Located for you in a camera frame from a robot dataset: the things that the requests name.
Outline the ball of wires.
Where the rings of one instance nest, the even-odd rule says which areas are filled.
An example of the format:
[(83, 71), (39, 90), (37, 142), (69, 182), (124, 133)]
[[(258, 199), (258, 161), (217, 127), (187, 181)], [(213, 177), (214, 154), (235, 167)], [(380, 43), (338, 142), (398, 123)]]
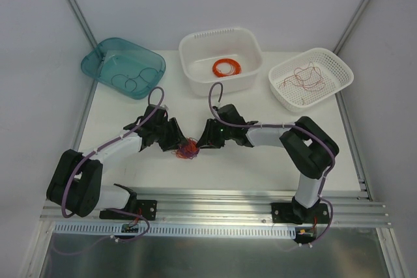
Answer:
[(175, 155), (178, 158), (184, 160), (194, 159), (200, 151), (200, 148), (197, 146), (197, 141), (194, 138), (187, 138), (187, 142), (178, 147), (175, 151)]

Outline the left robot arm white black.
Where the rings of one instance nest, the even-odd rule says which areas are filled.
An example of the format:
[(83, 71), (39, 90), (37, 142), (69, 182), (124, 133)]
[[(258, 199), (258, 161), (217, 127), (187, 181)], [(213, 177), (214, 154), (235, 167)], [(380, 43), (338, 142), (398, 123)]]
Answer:
[(149, 105), (143, 116), (108, 142), (87, 152), (72, 149), (63, 152), (46, 198), (61, 207), (65, 218), (86, 217), (94, 210), (101, 210), (106, 218), (130, 219), (139, 213), (137, 193), (120, 184), (102, 185), (103, 174), (154, 143), (166, 152), (187, 142), (176, 118), (169, 118), (164, 107)]

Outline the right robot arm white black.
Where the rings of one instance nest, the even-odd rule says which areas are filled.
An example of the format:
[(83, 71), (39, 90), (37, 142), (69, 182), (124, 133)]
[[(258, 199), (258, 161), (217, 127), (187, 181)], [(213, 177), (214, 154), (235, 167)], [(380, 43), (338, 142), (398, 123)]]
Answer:
[(262, 124), (245, 121), (233, 104), (214, 106), (211, 111), (214, 116), (207, 120), (198, 148), (219, 149), (228, 140), (248, 148), (280, 147), (299, 171), (291, 201), (271, 203), (273, 223), (331, 223), (333, 209), (321, 198), (321, 192), (339, 147), (311, 118), (303, 116), (292, 124)]

